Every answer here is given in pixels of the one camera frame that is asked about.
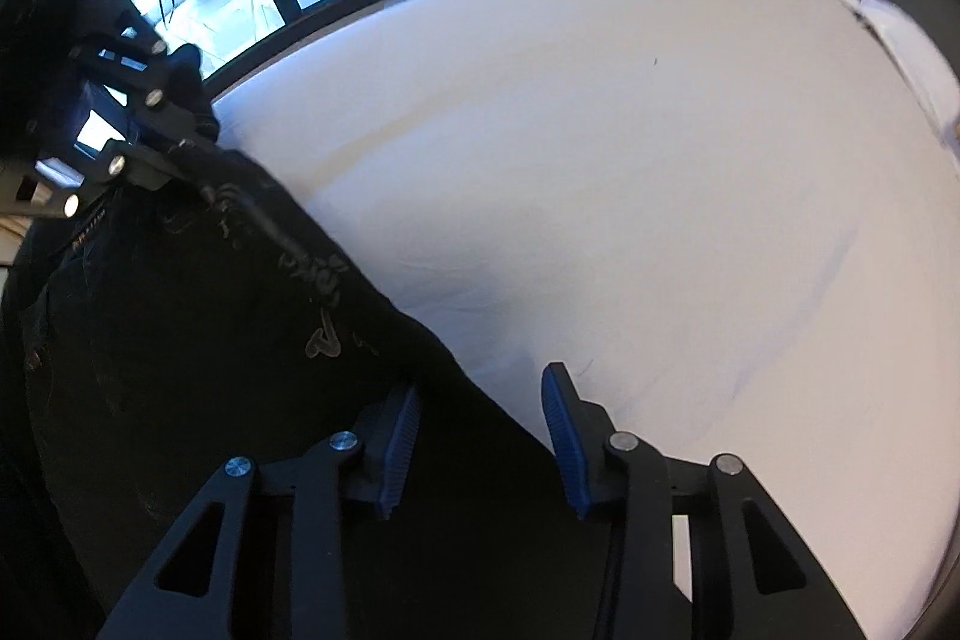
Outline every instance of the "black pants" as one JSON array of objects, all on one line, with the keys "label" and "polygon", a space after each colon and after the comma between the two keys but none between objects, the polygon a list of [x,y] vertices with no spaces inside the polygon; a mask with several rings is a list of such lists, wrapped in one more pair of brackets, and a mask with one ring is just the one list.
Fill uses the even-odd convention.
[{"label": "black pants", "polygon": [[341,295],[350,322],[176,187],[37,223],[0,324],[0,579],[19,591],[0,589],[28,594],[0,634],[92,636],[226,458],[299,456],[405,376],[424,416],[404,500],[344,540],[355,636],[588,637],[607,531],[433,335]]}]

